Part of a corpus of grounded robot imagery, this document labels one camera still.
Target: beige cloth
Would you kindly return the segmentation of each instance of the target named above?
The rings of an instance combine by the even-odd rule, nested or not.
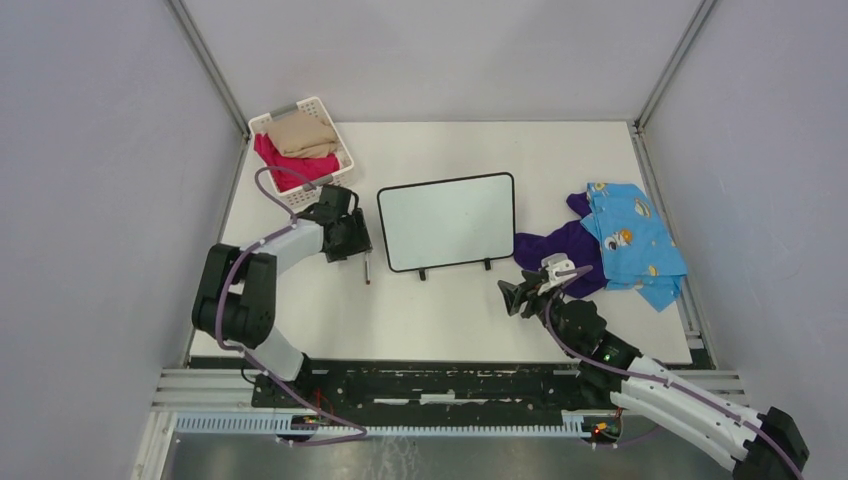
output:
[[[300,110],[271,123],[265,132],[284,157],[321,158],[339,146],[339,137],[329,121]]]

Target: purple cloth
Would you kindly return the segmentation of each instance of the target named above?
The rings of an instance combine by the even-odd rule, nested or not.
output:
[[[586,192],[572,193],[565,199],[565,203],[574,210],[574,213],[580,215],[580,218],[592,213],[592,207],[589,206],[589,197],[586,196]]]
[[[569,195],[566,203],[578,215],[585,217],[591,213],[589,200],[585,193]],[[601,245],[587,232],[580,220],[566,223],[547,237],[529,233],[515,234],[515,262],[524,270],[537,271],[542,260],[554,253],[564,253],[577,267],[591,265],[592,271],[565,287],[565,293],[574,298],[583,298],[607,285],[604,277],[604,263],[601,259]]]

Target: whiteboard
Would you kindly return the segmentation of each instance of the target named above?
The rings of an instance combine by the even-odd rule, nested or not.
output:
[[[377,193],[377,204],[392,271],[512,256],[509,173],[388,187]]]

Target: metal floor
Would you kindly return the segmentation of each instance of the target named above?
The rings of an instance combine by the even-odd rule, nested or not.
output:
[[[650,430],[626,417],[625,437]],[[291,448],[260,435],[179,434],[163,479],[726,480],[706,454],[669,432],[613,451],[573,438],[384,437]]]

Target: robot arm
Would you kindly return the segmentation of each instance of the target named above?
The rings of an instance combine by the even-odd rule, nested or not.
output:
[[[510,315],[526,304],[521,316],[538,316],[560,347],[581,360],[578,378],[586,397],[649,418],[706,452],[735,480],[799,477],[788,463],[799,473],[809,450],[792,417],[774,407],[762,415],[696,387],[608,332],[594,302],[565,303],[552,287],[580,270],[554,256],[539,272],[522,272],[522,284],[498,286]]]
[[[355,198],[350,210],[351,198]],[[356,194],[346,188],[325,185],[318,203],[298,214],[296,228],[250,253],[236,272],[224,304],[222,334],[225,341],[240,345],[248,354],[285,381],[306,381],[311,369],[302,368],[309,358],[274,328],[277,277],[306,257],[323,252],[327,262],[345,260],[371,251]],[[242,249],[217,244],[206,257],[192,324],[215,336],[215,320],[224,281]]]

